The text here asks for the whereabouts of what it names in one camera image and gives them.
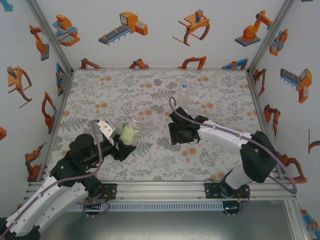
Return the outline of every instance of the bottle cap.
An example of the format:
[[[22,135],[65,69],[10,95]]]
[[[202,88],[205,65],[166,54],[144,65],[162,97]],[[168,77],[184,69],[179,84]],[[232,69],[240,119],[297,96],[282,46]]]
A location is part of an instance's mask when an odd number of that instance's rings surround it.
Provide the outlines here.
[[[141,118],[138,115],[133,115],[131,117],[131,120],[134,121],[135,123],[139,123]]]
[[[187,84],[182,84],[182,91],[187,91],[187,88],[188,88],[188,86],[187,86]]]

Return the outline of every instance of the metal floor panel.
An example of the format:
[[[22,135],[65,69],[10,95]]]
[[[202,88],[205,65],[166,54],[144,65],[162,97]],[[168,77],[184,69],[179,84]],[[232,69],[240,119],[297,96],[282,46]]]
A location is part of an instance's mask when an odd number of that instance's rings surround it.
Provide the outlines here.
[[[250,202],[235,218],[218,211],[107,212],[94,219],[67,212],[41,240],[291,240],[279,202]]]

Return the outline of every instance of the gray leaf pattern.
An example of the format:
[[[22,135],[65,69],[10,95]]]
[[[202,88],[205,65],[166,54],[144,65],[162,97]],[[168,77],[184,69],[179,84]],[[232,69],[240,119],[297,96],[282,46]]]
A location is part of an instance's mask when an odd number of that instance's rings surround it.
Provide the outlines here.
[[[153,104],[152,106],[150,106],[150,109],[156,111],[157,114],[163,114],[165,111],[162,105],[156,105],[156,104]]]
[[[185,110],[237,131],[259,130],[255,107],[243,71],[205,70],[83,70],[74,78],[53,146],[47,175],[83,133],[93,134],[91,121],[122,124],[139,114],[142,130],[136,150],[122,162],[104,159],[102,181],[203,181],[221,176],[242,164],[239,154],[211,142],[171,145],[169,97],[177,98],[180,85],[190,87]],[[99,140],[102,136],[96,127]]]
[[[160,80],[160,78],[156,78],[153,80],[153,83],[156,87],[160,86],[162,84],[162,80]]]
[[[135,146],[136,149],[131,153],[131,155],[134,158],[137,158],[137,156],[140,157],[144,157],[147,155],[147,153],[150,152],[150,149],[152,148],[154,144],[153,143],[149,143],[149,142],[145,142],[145,141],[137,141]]]

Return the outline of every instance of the white object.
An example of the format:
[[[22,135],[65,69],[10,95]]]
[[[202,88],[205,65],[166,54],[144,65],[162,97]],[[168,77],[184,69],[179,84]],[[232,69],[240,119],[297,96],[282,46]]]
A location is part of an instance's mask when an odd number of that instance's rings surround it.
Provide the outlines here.
[[[100,127],[99,128],[100,131],[103,133],[103,135],[105,135],[105,137],[109,140],[109,142],[112,145],[115,145],[114,140],[111,137],[114,132],[112,127],[110,127],[108,123],[106,123],[105,121],[102,121],[101,119],[99,119],[99,121],[96,124]]]
[[[190,91],[187,84],[182,84],[177,91],[177,106],[186,107],[189,104]]]
[[[236,190],[241,186],[251,183],[253,180],[247,176],[243,166],[238,166],[226,177],[225,183]]]
[[[14,219],[23,211],[31,201],[39,197],[31,207],[17,220],[17,223],[10,229],[16,233],[16,237],[27,235],[34,226],[39,226],[40,234],[59,216],[71,208],[74,204],[88,197],[86,188],[79,182],[72,187],[55,185],[43,196],[40,193],[57,180],[49,176],[38,191],[14,214],[7,218],[6,226],[9,227]]]
[[[250,133],[244,133],[244,132],[232,130],[230,128],[216,124],[215,122],[213,122],[211,120],[205,121],[204,124],[212,125],[213,128],[201,125],[200,129],[198,130],[198,134],[199,134],[200,138],[206,142],[215,143],[217,145],[225,147],[230,152],[234,152],[234,153],[239,154],[239,151],[241,149],[242,144],[246,144],[248,141],[244,140],[244,139],[240,139],[239,137],[236,137],[236,136],[232,135],[231,133],[220,131],[220,130],[216,129],[216,127],[226,129],[228,131],[240,134],[240,136],[245,136],[245,137],[251,139]]]

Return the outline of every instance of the aluminum frame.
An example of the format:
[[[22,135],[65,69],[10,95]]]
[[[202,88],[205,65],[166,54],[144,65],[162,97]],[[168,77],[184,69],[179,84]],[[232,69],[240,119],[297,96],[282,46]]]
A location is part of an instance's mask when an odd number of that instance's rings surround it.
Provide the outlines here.
[[[173,70],[172,68],[157,68],[157,70]],[[181,69],[181,71],[192,71],[194,69]],[[89,69],[77,69],[76,71],[90,71]],[[133,69],[133,71],[148,71],[147,69]],[[221,69],[221,68],[204,68],[200,71],[245,71],[243,69]],[[59,115],[57,117],[57,123],[61,121],[63,109],[67,102],[70,87],[72,84],[74,74],[68,80],[67,87],[65,89],[65,95],[63,96],[63,102]],[[252,100],[256,108],[258,120],[260,123],[261,130],[268,134],[267,122],[263,118],[263,109],[258,97],[258,92],[254,84],[252,75],[246,74],[247,81],[249,84],[249,89],[252,95]],[[43,163],[44,169],[41,171],[40,176],[44,176],[46,169],[48,167],[48,162],[50,160],[52,148],[57,136],[59,125],[53,130],[52,140],[49,148],[46,162]],[[275,177],[280,178],[282,172],[280,169],[275,169],[273,172]],[[287,187],[291,187],[291,183],[288,180],[280,180]],[[117,187],[117,197],[113,202],[205,202],[206,199],[205,187],[203,181],[103,181],[103,183],[116,183]],[[36,191],[40,188],[42,182],[30,182],[27,188],[25,198],[23,202],[25,203]],[[308,239],[307,229],[304,225],[302,216],[300,215],[300,208],[295,195],[288,193],[286,190],[281,188],[272,180],[266,180],[264,183],[252,182],[249,184],[251,189],[252,201],[283,201],[284,209],[286,211],[288,225],[291,229],[291,236],[294,240],[306,240]],[[213,202],[227,201],[227,199],[211,199]]]

